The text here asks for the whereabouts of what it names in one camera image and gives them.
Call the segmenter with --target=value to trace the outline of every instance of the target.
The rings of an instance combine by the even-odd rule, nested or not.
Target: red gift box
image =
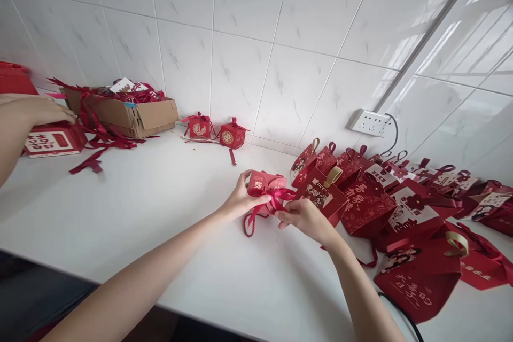
[[[324,146],[317,155],[317,168],[324,175],[328,175],[330,170],[337,164],[337,158],[333,156],[335,148],[337,148],[336,144],[330,142],[329,146]]]
[[[366,145],[360,147],[359,153],[352,148],[346,148],[346,151],[337,158],[337,167],[342,170],[342,176],[337,182],[341,189],[345,189],[353,184],[362,171],[365,171],[374,164],[373,161],[363,157],[366,150]]]
[[[290,180],[292,187],[299,188],[306,180],[306,177],[310,171],[314,169],[317,164],[317,147],[319,146],[319,138],[315,138],[312,144],[297,157],[296,161],[290,168]]]
[[[467,240],[455,232],[446,236],[387,254],[374,278],[415,323],[437,315],[461,277],[460,262],[468,255]]]
[[[258,216],[263,218],[274,214],[276,210],[284,211],[284,200],[292,200],[296,193],[287,187],[287,179],[283,175],[271,175],[264,171],[252,171],[250,181],[247,185],[247,193],[250,196],[271,195],[271,201],[266,204],[256,206],[253,211],[244,217],[243,226],[247,237],[252,237],[255,233],[255,219]],[[248,232],[248,227],[253,225],[252,231]]]
[[[249,130],[237,124],[237,118],[231,118],[231,123],[221,126],[219,141],[226,147],[230,147],[235,150],[242,147],[244,144],[246,131]]]
[[[349,202],[341,221],[352,236],[374,238],[397,208],[381,183],[368,172],[359,175],[356,182],[344,189],[343,193]]]
[[[87,143],[82,128],[76,122],[35,126],[25,141],[25,152],[31,158],[78,154]]]
[[[397,210],[373,239],[376,248],[389,252],[411,239],[427,240],[462,209],[460,199],[444,196],[411,179],[404,180],[390,192]]]
[[[446,231],[453,231],[469,242],[469,256],[460,263],[461,280],[478,290],[488,290],[505,284],[513,286],[513,263],[488,239],[472,232],[462,223],[458,223],[458,226],[445,222],[433,237],[441,238]]]
[[[343,210],[349,199],[336,186],[336,181],[342,174],[337,166],[328,175],[324,175],[317,167],[308,174],[305,182],[296,191],[294,200],[306,198],[329,220],[333,227],[340,222]]]
[[[217,137],[214,131],[214,126],[210,121],[210,117],[202,115],[199,111],[197,116],[189,116],[181,121],[188,122],[185,134],[187,135],[187,131],[189,131],[189,137],[191,139],[215,139]]]

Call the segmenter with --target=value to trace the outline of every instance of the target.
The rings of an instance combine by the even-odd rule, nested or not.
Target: red ribbon
[[[480,254],[483,254],[487,258],[500,263],[502,267],[504,267],[504,271],[506,272],[506,278],[508,279],[508,283],[513,287],[513,263],[510,262],[493,244],[490,243],[488,239],[485,237],[472,232],[467,226],[463,223],[458,222],[458,226],[463,230],[463,232],[468,236],[468,238],[474,242],[476,242],[481,249],[474,250]]]
[[[247,194],[252,197],[259,197],[262,195],[270,195],[271,196],[270,202],[275,211],[286,211],[285,207],[283,207],[283,205],[279,202],[278,199],[292,200],[296,196],[295,191],[292,191],[292,190],[289,190],[286,188],[269,189],[267,191],[263,191],[263,190],[259,190],[259,189],[252,189],[252,190],[248,190]],[[255,233],[255,219],[256,219],[257,215],[261,216],[263,218],[269,217],[269,214],[262,215],[262,214],[258,213],[258,211],[260,211],[260,209],[265,205],[266,205],[266,203],[255,206],[253,211],[244,217],[244,221],[243,221],[244,232],[246,233],[246,236],[248,238],[251,238],[253,236],[253,234]],[[251,231],[251,233],[247,232],[246,222],[247,222],[247,224],[253,224],[253,230]]]

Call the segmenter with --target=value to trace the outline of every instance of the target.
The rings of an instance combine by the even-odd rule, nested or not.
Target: small red candy box
[[[54,123],[33,127],[25,141],[25,152],[31,158],[78,154],[86,143],[78,123]]]
[[[202,115],[199,111],[198,115],[189,116],[181,121],[188,122],[185,134],[187,135],[187,131],[189,131],[189,137],[191,139],[215,139],[217,136],[214,132],[214,126],[210,121],[210,117]]]
[[[244,144],[246,131],[249,130],[237,124],[237,118],[231,118],[231,123],[221,126],[219,141],[226,147],[230,147],[235,150],[242,147]]]

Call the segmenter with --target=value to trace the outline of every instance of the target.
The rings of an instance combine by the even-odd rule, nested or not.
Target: gift bag handle
[[[469,242],[461,234],[454,231],[447,231],[445,233],[447,242],[453,247],[444,253],[446,257],[460,257],[465,258],[469,255]]]
[[[328,150],[330,150],[330,155],[333,155],[333,153],[335,152],[335,148],[337,148],[337,145],[335,144],[335,142],[330,142],[330,144],[328,146]]]
[[[315,153],[315,150],[317,150],[317,147],[319,147],[319,143],[321,141],[319,140],[319,138],[315,138],[312,140],[312,155]]]

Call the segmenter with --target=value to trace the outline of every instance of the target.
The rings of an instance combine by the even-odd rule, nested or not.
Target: cardboard flap
[[[166,98],[163,102],[137,104],[137,111],[144,129],[149,130],[178,120],[178,110],[173,99]]]

